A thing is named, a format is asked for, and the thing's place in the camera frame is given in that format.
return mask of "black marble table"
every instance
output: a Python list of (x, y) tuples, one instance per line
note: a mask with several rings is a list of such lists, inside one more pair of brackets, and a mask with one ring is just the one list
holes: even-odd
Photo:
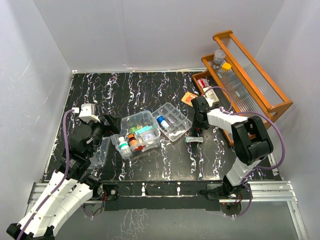
[[(94, 103), (96, 115), (109, 113), (124, 118), (143, 110), (153, 112), (163, 104), (171, 103), (192, 121), (194, 110), (181, 102), (181, 99), (188, 91), (199, 93), (192, 81), (193, 74), (194, 72), (75, 74), (64, 111), (80, 107), (84, 103)], [(213, 86), (216, 85), (212, 78), (209, 81)], [(216, 94), (221, 105), (227, 107), (229, 102), (220, 90)], [(70, 133), (80, 121), (70, 115), (67, 123)], [(128, 160), (123, 160), (110, 142), (104, 167), (92, 172), (104, 181), (222, 180), (236, 159), (233, 148), (217, 127), (211, 126), (202, 132), (191, 131), (175, 142), (161, 136), (160, 147)], [(185, 143), (185, 137), (191, 135), (202, 136), (204, 143)], [(60, 126), (43, 182), (49, 180), (59, 166), (64, 147)], [(270, 166), (267, 160), (261, 164)], [(274, 180), (274, 175), (272, 171), (256, 170), (252, 179)]]

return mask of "cable connector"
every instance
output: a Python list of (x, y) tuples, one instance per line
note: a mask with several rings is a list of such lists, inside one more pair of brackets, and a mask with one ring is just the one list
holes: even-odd
[(73, 110), (73, 114), (79, 114), (80, 113), (80, 108), (79, 107), (73, 107), (72, 108), (72, 110)]

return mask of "yellow sponge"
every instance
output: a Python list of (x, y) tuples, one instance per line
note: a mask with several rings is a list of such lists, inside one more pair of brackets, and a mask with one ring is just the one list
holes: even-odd
[(225, 62), (222, 66), (221, 69), (224, 71), (229, 71), (231, 69), (231, 65), (227, 62)]

